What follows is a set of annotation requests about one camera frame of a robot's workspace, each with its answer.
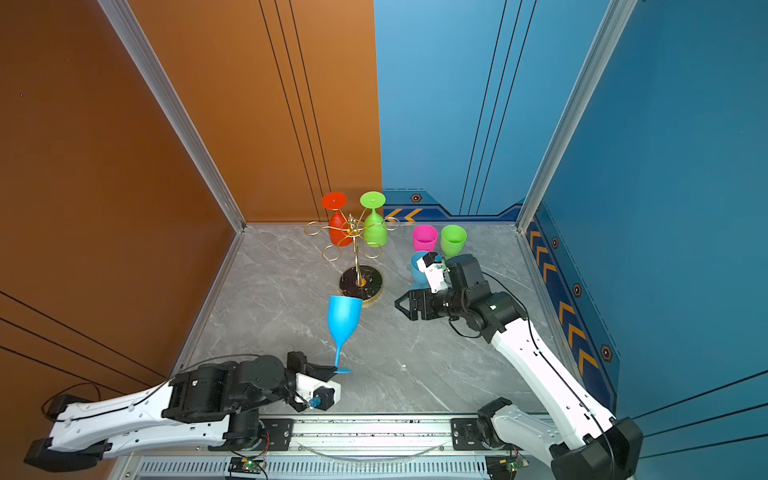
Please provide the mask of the green wine glass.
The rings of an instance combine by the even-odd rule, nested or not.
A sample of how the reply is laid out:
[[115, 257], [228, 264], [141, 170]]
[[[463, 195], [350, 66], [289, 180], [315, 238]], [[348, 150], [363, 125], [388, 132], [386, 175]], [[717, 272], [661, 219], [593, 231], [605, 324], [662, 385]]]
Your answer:
[[378, 213], [385, 202], [386, 197], [379, 191], [369, 191], [360, 197], [365, 213], [363, 238], [370, 247], [383, 247], [388, 241], [385, 220]]
[[440, 244], [445, 259], [459, 255], [466, 243], [467, 232], [459, 225], [446, 225], [440, 233]]

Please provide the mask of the magenta wine glass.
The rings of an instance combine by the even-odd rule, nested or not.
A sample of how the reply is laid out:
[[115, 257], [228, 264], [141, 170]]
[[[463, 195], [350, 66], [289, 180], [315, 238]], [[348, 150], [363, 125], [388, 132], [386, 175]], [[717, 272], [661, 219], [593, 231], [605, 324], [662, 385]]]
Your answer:
[[412, 232], [412, 244], [415, 251], [435, 251], [438, 239], [439, 232], [431, 225], [419, 225]]

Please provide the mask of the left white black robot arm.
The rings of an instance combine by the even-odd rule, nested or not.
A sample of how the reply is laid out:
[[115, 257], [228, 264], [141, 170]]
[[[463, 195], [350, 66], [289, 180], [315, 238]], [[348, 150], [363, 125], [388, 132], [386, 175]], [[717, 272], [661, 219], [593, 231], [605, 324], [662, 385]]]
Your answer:
[[271, 435], [260, 410], [283, 402], [297, 412], [326, 411], [341, 397], [340, 369], [308, 361], [230, 354], [190, 365], [157, 386], [88, 402], [60, 393], [46, 412], [47, 437], [31, 443], [24, 462], [43, 471], [75, 472], [129, 452], [173, 446], [211, 451], [264, 448]]

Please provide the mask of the blue wine glass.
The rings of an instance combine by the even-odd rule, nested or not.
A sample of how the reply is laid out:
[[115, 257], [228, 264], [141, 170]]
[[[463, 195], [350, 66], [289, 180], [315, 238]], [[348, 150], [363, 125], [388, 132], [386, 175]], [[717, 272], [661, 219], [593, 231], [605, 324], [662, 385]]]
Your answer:
[[426, 275], [420, 271], [418, 262], [427, 254], [427, 251], [416, 251], [410, 257], [410, 271], [416, 289], [427, 288], [428, 281]]
[[350, 369], [340, 366], [343, 345], [356, 331], [363, 308], [363, 301], [348, 296], [331, 296], [327, 310], [327, 325], [336, 346], [334, 366], [338, 374], [348, 374]]

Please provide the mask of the red wine glass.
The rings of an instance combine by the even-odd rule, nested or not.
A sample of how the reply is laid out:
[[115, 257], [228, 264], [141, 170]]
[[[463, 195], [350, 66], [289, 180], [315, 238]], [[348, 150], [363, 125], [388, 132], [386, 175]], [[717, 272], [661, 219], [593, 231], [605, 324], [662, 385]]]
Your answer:
[[330, 192], [322, 198], [322, 206], [332, 212], [328, 222], [329, 237], [331, 243], [338, 247], [346, 247], [353, 243], [353, 239], [348, 235], [346, 217], [342, 213], [346, 203], [347, 198], [341, 192]]

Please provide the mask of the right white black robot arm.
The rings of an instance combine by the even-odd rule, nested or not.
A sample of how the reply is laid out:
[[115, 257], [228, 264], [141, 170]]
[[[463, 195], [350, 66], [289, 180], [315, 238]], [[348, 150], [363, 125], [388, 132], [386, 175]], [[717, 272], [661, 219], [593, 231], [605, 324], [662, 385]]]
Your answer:
[[547, 464], [557, 479], [632, 479], [644, 435], [594, 398], [542, 340], [523, 303], [493, 292], [478, 260], [423, 254], [427, 286], [396, 299], [408, 319], [463, 319], [516, 369], [544, 406], [543, 421], [499, 398], [478, 412], [477, 428], [492, 449], [514, 446]]

